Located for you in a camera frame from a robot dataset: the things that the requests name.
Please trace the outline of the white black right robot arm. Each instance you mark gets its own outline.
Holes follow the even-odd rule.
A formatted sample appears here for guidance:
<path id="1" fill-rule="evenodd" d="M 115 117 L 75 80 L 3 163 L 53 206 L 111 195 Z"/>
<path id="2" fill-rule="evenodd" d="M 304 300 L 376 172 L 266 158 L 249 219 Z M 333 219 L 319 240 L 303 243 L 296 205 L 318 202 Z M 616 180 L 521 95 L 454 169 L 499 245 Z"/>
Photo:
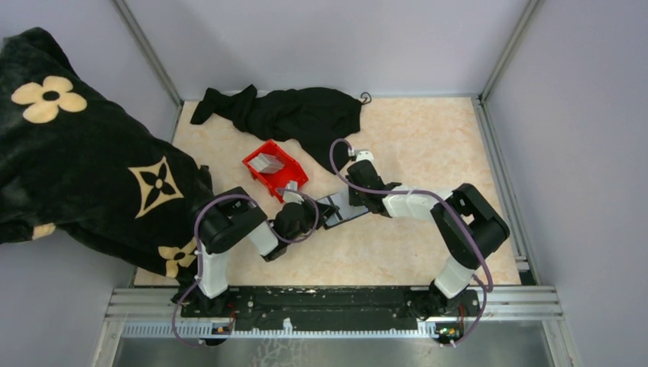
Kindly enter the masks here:
<path id="1" fill-rule="evenodd" d="M 385 183 L 372 162 L 357 161 L 347 169 L 349 202 L 387 218 L 409 218 L 436 225 L 449 250 L 443 269 L 432 282 L 430 304 L 440 315 L 458 308 L 460 293 L 485 259 L 509 238 L 510 229 L 472 184 L 445 195 Z"/>

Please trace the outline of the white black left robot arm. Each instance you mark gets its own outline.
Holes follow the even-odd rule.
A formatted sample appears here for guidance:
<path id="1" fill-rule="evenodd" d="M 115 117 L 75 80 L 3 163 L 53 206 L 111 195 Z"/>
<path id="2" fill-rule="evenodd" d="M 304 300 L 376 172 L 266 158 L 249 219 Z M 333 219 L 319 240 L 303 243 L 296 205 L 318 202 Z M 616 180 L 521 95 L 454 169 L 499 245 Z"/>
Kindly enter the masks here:
<path id="1" fill-rule="evenodd" d="M 197 273 L 181 301 L 198 291 L 201 309 L 212 317 L 222 315 L 229 306 L 227 267 L 235 245 L 247 240 L 265 261 L 273 261 L 285 254 L 289 245 L 306 241 L 339 211 L 335 205 L 319 203 L 298 191 L 294 181 L 275 192 L 284 204 L 274 219 L 269 219 L 242 187 L 214 196 L 194 209 Z"/>

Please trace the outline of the black leather card holder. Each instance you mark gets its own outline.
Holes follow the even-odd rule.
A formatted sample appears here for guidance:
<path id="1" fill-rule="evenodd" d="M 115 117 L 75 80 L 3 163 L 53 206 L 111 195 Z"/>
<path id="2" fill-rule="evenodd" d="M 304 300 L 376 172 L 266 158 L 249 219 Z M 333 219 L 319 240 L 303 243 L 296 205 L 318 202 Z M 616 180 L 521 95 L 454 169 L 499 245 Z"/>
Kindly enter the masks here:
<path id="1" fill-rule="evenodd" d="M 350 222 L 366 215 L 369 210 L 366 206 L 352 206 L 346 189 L 317 199 L 320 209 L 323 209 L 323 228 L 332 229 L 343 223 Z"/>

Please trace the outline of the red plastic bin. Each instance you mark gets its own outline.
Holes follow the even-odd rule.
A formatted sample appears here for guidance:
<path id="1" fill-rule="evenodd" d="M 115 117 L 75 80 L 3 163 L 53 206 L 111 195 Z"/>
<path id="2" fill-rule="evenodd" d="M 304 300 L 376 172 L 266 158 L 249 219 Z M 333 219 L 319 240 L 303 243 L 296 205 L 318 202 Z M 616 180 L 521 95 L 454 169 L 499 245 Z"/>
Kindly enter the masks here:
<path id="1" fill-rule="evenodd" d="M 252 178 L 259 181 L 280 203 L 279 189 L 298 190 L 309 181 L 301 164 L 277 143 L 268 140 L 242 160 Z"/>

